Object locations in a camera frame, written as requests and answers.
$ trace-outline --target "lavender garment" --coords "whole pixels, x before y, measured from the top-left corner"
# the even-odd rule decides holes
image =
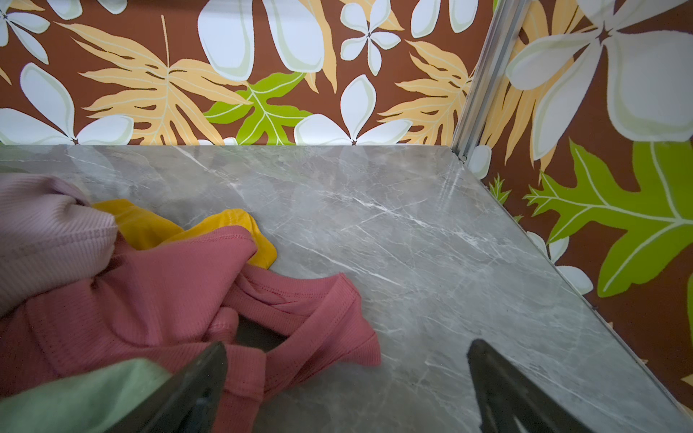
[[[46,175],[0,175],[0,316],[26,299],[101,272],[113,253],[112,215]]]

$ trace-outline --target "clothing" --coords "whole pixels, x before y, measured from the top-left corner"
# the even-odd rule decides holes
[[[118,239],[102,274],[0,319],[0,396],[132,357],[176,372],[221,341],[229,369],[215,429],[250,432],[261,402],[283,389],[340,360],[380,364],[345,275],[279,276],[245,264],[255,252],[238,226],[145,251]],[[266,354],[233,344],[239,315],[288,338]]]
[[[184,231],[166,218],[124,199],[95,203],[94,208],[112,214],[116,218],[119,231],[135,249],[150,249],[168,242],[194,238],[220,227],[241,226],[250,232],[258,247],[255,255],[248,260],[250,265],[269,269],[277,259],[277,249],[260,232],[255,219],[242,209],[227,209]]]
[[[129,414],[171,374],[145,359],[49,382],[0,400],[2,430],[101,433]]]
[[[0,316],[25,299],[101,272],[118,228],[74,185],[0,175]]]

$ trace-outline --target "yellow garment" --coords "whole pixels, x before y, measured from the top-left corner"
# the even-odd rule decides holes
[[[277,249],[260,232],[255,219],[242,209],[227,209],[205,218],[192,229],[183,230],[166,218],[125,199],[95,203],[93,207],[113,215],[125,240],[138,250],[151,249],[176,240],[197,238],[221,227],[241,226],[250,232],[258,247],[255,255],[248,260],[250,265],[268,269],[277,259]]]

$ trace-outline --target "marble surface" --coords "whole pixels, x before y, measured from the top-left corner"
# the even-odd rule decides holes
[[[475,338],[596,432],[693,430],[448,148],[0,146],[0,171],[185,228],[243,208],[277,246],[273,271],[352,279],[383,365],[338,364],[280,394],[255,432],[478,432]]]

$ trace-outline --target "pink ribbed fabric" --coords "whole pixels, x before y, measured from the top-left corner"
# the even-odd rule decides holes
[[[229,370],[215,431],[250,432],[259,405],[337,361],[380,364],[358,291],[343,274],[297,280],[246,265],[242,227],[135,251],[122,239],[108,268],[41,294],[0,321],[0,395],[146,357],[176,372],[210,341]],[[285,335],[264,353],[234,344],[238,315]]]
[[[35,294],[101,272],[117,233],[113,215],[90,208],[72,184],[0,175],[0,316]]]

